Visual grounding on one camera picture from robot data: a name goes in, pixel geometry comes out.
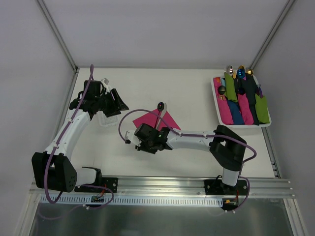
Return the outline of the magenta paper napkin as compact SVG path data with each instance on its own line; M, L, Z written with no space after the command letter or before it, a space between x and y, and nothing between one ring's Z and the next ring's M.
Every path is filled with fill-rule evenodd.
M173 117L166 111L165 115L162 117L164 121L167 122L167 124L175 129L179 129L181 130L181 128L179 127L179 125L175 122L175 120L173 119ZM147 124L150 125L151 127L155 127L155 124L157 122L157 117L151 113L147 113L145 115L142 115L136 119L134 119L133 124L135 125L135 127L139 127L141 124Z

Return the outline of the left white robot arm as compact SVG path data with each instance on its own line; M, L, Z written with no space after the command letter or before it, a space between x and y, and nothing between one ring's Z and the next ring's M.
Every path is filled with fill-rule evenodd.
M71 192L86 185L97 192L103 186L101 170L94 167L75 168L71 156L83 130L98 113L107 118L127 111L117 90L101 81L86 80L84 89L70 103L64 124L44 152L35 152L31 163L36 186L41 189Z

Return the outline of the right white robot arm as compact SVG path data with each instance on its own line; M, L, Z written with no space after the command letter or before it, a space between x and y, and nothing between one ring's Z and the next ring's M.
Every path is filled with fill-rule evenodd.
M238 178L247 142L226 126L213 131L182 131L163 127L160 131L141 124L132 134L138 150L155 154L157 151L192 149L209 152L222 166L221 191L232 194L238 188Z

